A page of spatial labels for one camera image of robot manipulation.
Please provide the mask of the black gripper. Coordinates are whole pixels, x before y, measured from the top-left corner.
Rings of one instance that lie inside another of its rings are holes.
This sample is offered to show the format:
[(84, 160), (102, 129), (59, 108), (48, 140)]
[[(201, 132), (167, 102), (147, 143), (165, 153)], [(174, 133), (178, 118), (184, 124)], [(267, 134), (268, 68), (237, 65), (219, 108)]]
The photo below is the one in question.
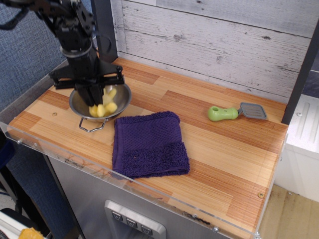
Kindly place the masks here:
[(62, 51), (68, 64), (49, 73), (57, 89), (75, 88), (87, 106), (103, 103), (103, 88), (125, 82), (123, 68), (99, 59), (96, 50)]

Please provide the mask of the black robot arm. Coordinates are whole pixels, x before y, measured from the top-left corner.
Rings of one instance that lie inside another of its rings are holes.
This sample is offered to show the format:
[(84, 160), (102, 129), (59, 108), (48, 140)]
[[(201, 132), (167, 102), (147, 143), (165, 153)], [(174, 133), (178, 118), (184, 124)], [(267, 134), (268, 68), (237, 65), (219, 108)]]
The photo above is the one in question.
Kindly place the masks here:
[(80, 0), (2, 0), (1, 4), (20, 10), (0, 26), (2, 30), (13, 30), (32, 11), (58, 39), (68, 64), (49, 74), (56, 89), (74, 88), (92, 107), (102, 104), (105, 86), (125, 82), (123, 68), (103, 59), (93, 46), (96, 22)]

